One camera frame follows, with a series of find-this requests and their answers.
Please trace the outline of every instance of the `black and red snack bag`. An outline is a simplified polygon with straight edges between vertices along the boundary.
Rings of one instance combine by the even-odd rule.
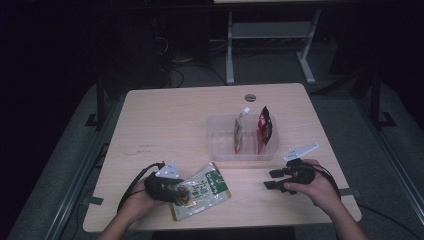
[[[272,135],[272,122],[268,108],[265,106],[259,115],[258,122],[258,154],[266,152],[266,144]]]

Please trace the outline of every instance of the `light wood desk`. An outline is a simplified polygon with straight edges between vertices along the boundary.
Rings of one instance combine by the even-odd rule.
[[[247,102],[254,94],[255,102]],[[301,84],[246,85],[185,89],[138,90],[128,93],[93,196],[84,229],[102,231],[116,213],[134,177],[151,163],[174,160],[181,178],[194,175],[211,162],[206,148],[206,119],[239,113],[246,106],[259,113],[267,106],[274,116],[280,147],[269,161],[215,162],[232,198],[181,221],[173,221],[168,205],[153,209],[131,229],[201,229],[297,225],[331,222],[303,194],[269,191],[263,182],[269,171],[284,167],[291,147],[319,143],[307,158],[318,159],[339,188],[348,188],[325,132]],[[352,195],[342,200],[355,220],[361,213]]]

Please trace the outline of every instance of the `green and white package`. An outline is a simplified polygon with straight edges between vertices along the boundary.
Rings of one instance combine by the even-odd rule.
[[[231,198],[227,184],[214,163],[208,163],[202,171],[175,186],[175,190],[188,191],[183,199],[170,203],[175,221],[218,205]]]

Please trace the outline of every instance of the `clear plastic bin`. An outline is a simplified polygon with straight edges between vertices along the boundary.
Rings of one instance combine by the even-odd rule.
[[[213,115],[207,119],[207,147],[215,161],[271,160],[279,147],[275,119],[272,135],[265,149],[258,151],[259,114],[247,114],[241,118],[242,142],[238,153],[234,150],[234,124],[237,114]]]

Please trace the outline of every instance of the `person's right hand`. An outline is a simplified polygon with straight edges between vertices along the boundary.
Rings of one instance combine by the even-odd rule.
[[[317,165],[314,167],[320,169],[320,164],[317,160],[304,159],[302,161]],[[331,183],[318,172],[315,172],[315,179],[310,184],[284,183],[284,188],[306,194],[315,206],[321,208],[327,214],[330,214],[332,209],[336,209],[338,205],[342,204]]]

